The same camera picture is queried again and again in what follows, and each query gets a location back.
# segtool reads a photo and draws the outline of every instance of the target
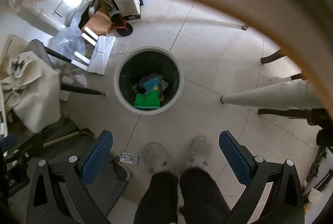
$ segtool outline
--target tile floor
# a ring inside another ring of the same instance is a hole
[[[11,25],[2,28],[1,41],[9,33],[26,40],[48,39],[8,10],[4,13],[0,18],[11,20]],[[88,127],[95,135],[110,130],[114,135],[113,152],[118,155],[124,151],[140,154],[147,143],[159,142],[168,151],[177,172],[192,139],[198,135],[209,137],[214,149],[206,170],[230,207],[237,202],[244,186],[238,183],[218,147],[218,136],[223,130],[229,130],[252,154],[262,155],[268,161],[292,159],[301,182],[305,180],[316,155],[318,127],[303,120],[259,116],[254,108],[222,105],[219,101],[221,95],[269,85],[270,77],[283,78],[300,72],[287,57],[260,64],[262,56],[278,48],[270,39],[253,29],[243,31],[239,20],[189,0],[145,0],[142,19],[131,24],[133,34],[116,40],[105,75],[86,74],[88,86],[107,95],[72,93],[62,105],[80,128]],[[170,50],[180,61],[185,76],[178,101],[154,116],[131,113],[118,101],[113,89],[114,70],[125,54],[145,45]],[[133,178],[123,198],[138,203],[149,186],[150,176],[142,162],[129,168]],[[270,187],[267,185],[251,220],[260,215]]]

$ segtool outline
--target slipper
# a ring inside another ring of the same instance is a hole
[[[119,13],[113,15],[111,20],[114,23],[114,28],[120,36],[128,36],[132,34],[133,27],[127,23]]]

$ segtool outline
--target trash can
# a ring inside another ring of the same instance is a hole
[[[135,108],[137,94],[132,86],[152,73],[161,75],[168,83],[163,92],[164,100],[158,109]],[[133,50],[117,67],[114,75],[114,90],[119,101],[130,111],[141,115],[154,115],[167,110],[177,101],[183,86],[184,73],[179,61],[169,51],[156,46]]]

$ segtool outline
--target screw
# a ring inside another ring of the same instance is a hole
[[[46,161],[44,159],[38,162],[38,165],[40,167],[43,167],[45,164],[46,164]]]
[[[257,155],[255,158],[254,158],[255,161],[257,161],[258,163],[261,163],[264,161],[264,159],[262,158],[262,156],[260,155]]]
[[[68,158],[68,161],[74,163],[77,159],[78,159],[77,156],[73,155],[70,158]]]
[[[294,162],[292,160],[288,159],[287,165],[292,167],[294,165]]]

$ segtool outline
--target black pants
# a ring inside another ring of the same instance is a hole
[[[230,209],[210,175],[200,168],[180,178],[186,224],[221,224]],[[155,174],[135,213],[134,224],[177,223],[178,178],[170,172]]]

